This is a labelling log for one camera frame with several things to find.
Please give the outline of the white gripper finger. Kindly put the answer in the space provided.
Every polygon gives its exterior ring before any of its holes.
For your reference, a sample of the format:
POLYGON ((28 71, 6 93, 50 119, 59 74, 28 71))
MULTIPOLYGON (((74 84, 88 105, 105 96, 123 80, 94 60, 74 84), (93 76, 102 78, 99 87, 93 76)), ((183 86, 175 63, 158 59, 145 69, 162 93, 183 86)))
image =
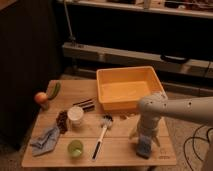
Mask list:
POLYGON ((130 139, 133 139, 135 137, 138 137, 139 136, 139 133, 138 133, 138 130, 136 128, 133 128, 129 134, 129 138, 130 139))
POLYGON ((160 142, 157 136, 153 136, 152 140, 158 147, 160 147, 160 142))

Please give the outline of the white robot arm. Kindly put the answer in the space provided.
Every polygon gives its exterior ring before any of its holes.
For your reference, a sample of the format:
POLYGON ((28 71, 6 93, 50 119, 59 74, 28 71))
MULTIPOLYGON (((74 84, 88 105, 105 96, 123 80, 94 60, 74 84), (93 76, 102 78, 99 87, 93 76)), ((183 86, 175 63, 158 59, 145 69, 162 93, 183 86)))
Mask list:
POLYGON ((213 127, 213 96, 170 100, 164 92, 156 92, 141 98, 137 108, 140 117, 130 137, 138 137, 136 154, 145 159, 151 156, 151 141, 162 116, 213 127))

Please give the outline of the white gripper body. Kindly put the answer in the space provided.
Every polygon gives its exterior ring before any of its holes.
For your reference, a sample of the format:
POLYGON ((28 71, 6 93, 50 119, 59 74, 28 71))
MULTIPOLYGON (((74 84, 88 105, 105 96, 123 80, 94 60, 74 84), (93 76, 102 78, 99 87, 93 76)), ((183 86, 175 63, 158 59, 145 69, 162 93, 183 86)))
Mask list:
POLYGON ((138 135, 156 137, 160 120, 161 118, 156 116, 140 116, 137 123, 138 135))

